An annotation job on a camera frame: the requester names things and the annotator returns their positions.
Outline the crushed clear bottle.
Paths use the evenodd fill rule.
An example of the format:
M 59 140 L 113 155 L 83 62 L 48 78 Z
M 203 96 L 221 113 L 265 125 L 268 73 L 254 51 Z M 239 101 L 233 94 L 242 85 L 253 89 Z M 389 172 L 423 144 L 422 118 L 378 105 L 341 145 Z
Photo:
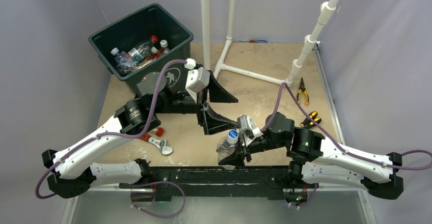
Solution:
M 238 142 L 238 132 L 237 130 L 231 129 L 226 135 L 224 135 L 217 144 L 217 153 L 218 153 L 218 163 L 230 156 L 234 151 L 236 144 Z

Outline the yellow red tea bottle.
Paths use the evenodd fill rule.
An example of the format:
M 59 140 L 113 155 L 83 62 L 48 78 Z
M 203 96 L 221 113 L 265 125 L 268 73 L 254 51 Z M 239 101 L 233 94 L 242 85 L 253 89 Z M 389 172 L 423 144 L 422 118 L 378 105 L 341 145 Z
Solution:
M 151 48 L 140 48 L 139 53 L 143 57 L 143 59 L 140 62 L 139 68 L 146 66 L 147 64 L 156 60 L 160 56 L 158 53 L 158 49 L 154 46 Z

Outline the red label water bottle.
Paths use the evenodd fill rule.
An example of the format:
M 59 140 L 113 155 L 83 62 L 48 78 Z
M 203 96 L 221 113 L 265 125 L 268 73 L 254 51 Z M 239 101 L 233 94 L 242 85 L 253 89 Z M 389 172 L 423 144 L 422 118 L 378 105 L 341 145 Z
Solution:
M 133 47 L 128 54 L 136 63 L 146 61 L 154 54 L 153 48 L 158 41 L 158 37 L 152 35 L 149 40 L 143 41 Z

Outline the clear bottle white cap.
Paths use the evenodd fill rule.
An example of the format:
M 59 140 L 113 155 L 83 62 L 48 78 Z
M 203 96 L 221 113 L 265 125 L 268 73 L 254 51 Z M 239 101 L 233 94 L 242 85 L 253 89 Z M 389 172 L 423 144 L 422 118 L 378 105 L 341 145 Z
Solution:
M 110 53 L 114 56 L 117 64 L 116 69 L 121 76 L 126 76 L 136 70 L 136 64 L 128 53 L 120 51 L 116 47 Z

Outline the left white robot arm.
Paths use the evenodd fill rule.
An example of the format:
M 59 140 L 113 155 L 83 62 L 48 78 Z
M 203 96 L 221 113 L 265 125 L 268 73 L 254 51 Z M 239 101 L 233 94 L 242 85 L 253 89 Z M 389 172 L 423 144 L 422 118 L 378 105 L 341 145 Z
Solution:
M 188 72 L 183 91 L 173 91 L 167 78 L 159 72 L 146 74 L 136 87 L 136 96 L 93 133 L 64 150 L 42 153 L 48 169 L 44 180 L 54 194 L 68 199 L 99 185 L 149 186 L 154 176 L 146 160 L 105 164 L 99 163 L 99 159 L 158 127 L 161 124 L 158 114 L 195 114 L 206 135 L 237 128 L 235 121 L 210 107 L 212 102 L 236 103 L 237 98 L 204 68 Z

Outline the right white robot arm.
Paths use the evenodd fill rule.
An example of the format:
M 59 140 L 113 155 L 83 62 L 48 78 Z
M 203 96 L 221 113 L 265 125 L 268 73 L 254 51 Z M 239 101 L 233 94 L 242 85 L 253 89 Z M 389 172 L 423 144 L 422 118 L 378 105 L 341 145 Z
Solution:
M 269 125 L 264 132 L 251 127 L 250 117 L 242 116 L 237 121 L 237 132 L 227 135 L 234 150 L 218 160 L 220 166 L 245 166 L 254 153 L 285 148 L 291 161 L 281 177 L 270 176 L 273 184 L 288 188 L 316 183 L 347 185 L 386 200 L 395 200 L 403 193 L 403 178 L 396 169 L 402 165 L 401 154 L 377 155 L 344 145 L 337 147 L 321 133 L 296 127 L 281 113 L 266 118 Z

